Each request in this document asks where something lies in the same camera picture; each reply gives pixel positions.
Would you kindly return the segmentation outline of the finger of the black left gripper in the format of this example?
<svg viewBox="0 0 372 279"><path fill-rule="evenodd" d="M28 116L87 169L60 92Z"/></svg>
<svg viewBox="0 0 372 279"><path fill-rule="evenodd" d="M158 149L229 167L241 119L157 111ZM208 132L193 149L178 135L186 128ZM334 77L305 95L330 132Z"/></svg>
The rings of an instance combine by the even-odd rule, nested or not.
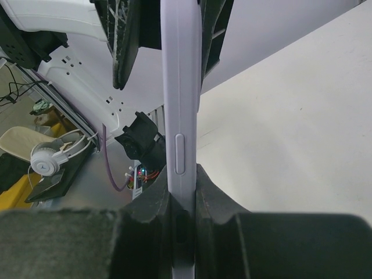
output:
<svg viewBox="0 0 372 279"><path fill-rule="evenodd" d="M160 0L92 1L113 58L113 87L122 90L140 47L161 50Z"/></svg>
<svg viewBox="0 0 372 279"><path fill-rule="evenodd" d="M234 0L198 1L202 16L201 82L217 66Z"/></svg>

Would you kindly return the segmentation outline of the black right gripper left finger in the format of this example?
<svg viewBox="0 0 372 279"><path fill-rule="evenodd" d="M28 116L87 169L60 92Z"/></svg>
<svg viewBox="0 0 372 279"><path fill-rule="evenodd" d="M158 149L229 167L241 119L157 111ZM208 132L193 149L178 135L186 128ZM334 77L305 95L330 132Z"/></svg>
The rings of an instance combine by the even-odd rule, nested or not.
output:
<svg viewBox="0 0 372 279"><path fill-rule="evenodd" d="M2 278L170 278L167 172L117 210L1 213Z"/></svg>

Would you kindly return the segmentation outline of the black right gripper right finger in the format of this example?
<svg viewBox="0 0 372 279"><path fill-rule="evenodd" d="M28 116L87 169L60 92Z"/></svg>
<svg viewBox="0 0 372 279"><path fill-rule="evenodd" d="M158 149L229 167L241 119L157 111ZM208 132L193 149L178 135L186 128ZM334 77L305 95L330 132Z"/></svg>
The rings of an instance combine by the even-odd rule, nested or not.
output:
<svg viewBox="0 0 372 279"><path fill-rule="evenodd" d="M361 217L253 213L196 171L196 278L371 277L371 227Z"/></svg>

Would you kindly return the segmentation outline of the phone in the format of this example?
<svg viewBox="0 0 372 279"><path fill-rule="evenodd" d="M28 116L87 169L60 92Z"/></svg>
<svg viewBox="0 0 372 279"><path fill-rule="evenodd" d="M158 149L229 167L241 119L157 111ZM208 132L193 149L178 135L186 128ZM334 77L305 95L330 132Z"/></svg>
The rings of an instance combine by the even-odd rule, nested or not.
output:
<svg viewBox="0 0 372 279"><path fill-rule="evenodd" d="M195 278L196 119L202 56L198 2L161 1L160 25L172 276Z"/></svg>

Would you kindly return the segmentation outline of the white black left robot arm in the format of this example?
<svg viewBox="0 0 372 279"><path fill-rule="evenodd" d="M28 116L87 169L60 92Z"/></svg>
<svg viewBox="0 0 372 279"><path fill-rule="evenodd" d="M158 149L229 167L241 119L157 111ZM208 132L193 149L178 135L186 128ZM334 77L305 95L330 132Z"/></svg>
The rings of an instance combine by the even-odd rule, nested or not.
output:
<svg viewBox="0 0 372 279"><path fill-rule="evenodd" d="M118 135L118 111L140 48L162 53L166 164L183 176L196 164L196 115L203 79L218 64L232 1L2 1L1 48L66 92L89 123ZM68 43L69 34L107 44L113 89L107 90Z"/></svg>

